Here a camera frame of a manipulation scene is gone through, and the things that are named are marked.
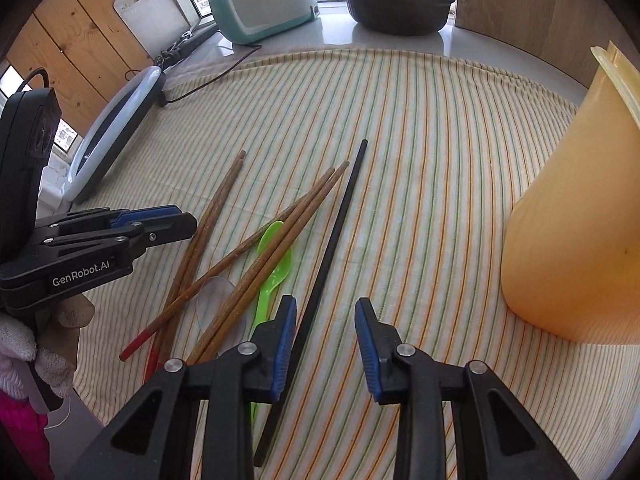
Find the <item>pink sleeve forearm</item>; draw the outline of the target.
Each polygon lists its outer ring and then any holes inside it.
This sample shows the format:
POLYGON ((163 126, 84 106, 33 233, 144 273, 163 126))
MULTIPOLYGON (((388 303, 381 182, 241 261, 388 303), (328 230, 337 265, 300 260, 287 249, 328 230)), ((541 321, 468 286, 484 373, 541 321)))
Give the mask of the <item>pink sleeve forearm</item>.
POLYGON ((29 400, 15 400, 2 392, 1 422, 34 475, 38 479, 54 479, 50 443, 44 433, 47 416, 37 414, 29 400))

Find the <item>white gloved left hand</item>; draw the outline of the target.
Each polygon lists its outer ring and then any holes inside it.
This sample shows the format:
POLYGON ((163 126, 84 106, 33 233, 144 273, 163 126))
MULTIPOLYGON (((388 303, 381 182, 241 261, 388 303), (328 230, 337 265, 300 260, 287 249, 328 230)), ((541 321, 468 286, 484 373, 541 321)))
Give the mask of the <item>white gloved left hand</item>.
POLYGON ((1 315, 1 391, 12 399, 26 400, 24 382, 16 362, 35 365, 35 372, 61 399, 73 389, 77 370, 80 330, 93 319, 96 308, 84 295, 67 298, 51 308, 50 318, 39 337, 6 313, 1 315))

